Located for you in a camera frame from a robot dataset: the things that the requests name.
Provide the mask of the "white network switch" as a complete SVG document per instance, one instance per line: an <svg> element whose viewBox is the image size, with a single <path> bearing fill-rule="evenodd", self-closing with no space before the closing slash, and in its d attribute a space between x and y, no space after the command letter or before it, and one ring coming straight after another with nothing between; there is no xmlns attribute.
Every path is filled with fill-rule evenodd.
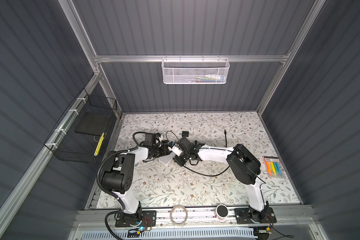
<svg viewBox="0 0 360 240"><path fill-rule="evenodd" d="M172 159L174 158L174 156L176 156L175 153L170 153L169 155L166 155L166 156L162 156L162 157L159 157L159 162L161 162L162 164L168 166L169 163L172 161Z"/></svg>

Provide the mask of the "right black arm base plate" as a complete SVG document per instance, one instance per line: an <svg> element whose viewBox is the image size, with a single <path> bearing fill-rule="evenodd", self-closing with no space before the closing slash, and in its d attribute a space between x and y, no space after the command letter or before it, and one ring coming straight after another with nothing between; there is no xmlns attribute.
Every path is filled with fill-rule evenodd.
<svg viewBox="0 0 360 240"><path fill-rule="evenodd" d="M238 224L274 224L277 222L271 207L265 207L261 212L252 208L235 208L234 213Z"/></svg>

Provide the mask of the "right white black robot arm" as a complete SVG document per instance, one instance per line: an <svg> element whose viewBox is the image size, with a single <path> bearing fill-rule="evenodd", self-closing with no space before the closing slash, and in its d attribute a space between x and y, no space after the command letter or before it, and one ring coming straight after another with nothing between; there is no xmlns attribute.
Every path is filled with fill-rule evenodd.
<svg viewBox="0 0 360 240"><path fill-rule="evenodd" d="M260 161L242 144L232 148L210 147L198 142L190 142L186 137L177 143L170 144L175 153L175 162L184 166L188 161L214 161L227 164L236 179L246 186L249 197L249 212L247 216L255 223L266 219L269 203L262 192L265 182L259 178L261 173Z"/></svg>

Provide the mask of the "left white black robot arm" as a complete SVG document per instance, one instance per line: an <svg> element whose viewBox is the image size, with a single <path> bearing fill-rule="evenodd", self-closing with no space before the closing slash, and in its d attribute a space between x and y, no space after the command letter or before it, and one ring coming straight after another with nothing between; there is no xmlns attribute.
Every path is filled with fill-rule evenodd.
<svg viewBox="0 0 360 240"><path fill-rule="evenodd" d="M96 181L104 193L121 204L121 215L125 220L137 224L143 214L140 201L130 190L135 165L169 155L173 144L164 140L160 133L135 132L132 138L137 144L134 148L108 153L97 172Z"/></svg>

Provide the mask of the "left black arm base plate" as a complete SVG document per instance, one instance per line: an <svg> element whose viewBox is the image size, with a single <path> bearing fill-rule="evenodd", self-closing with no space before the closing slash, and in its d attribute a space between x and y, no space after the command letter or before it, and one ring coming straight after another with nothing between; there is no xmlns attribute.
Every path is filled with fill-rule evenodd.
<svg viewBox="0 0 360 240"><path fill-rule="evenodd" d="M137 211L135 214L117 213L116 228L148 227L150 230L156 225L157 211Z"/></svg>

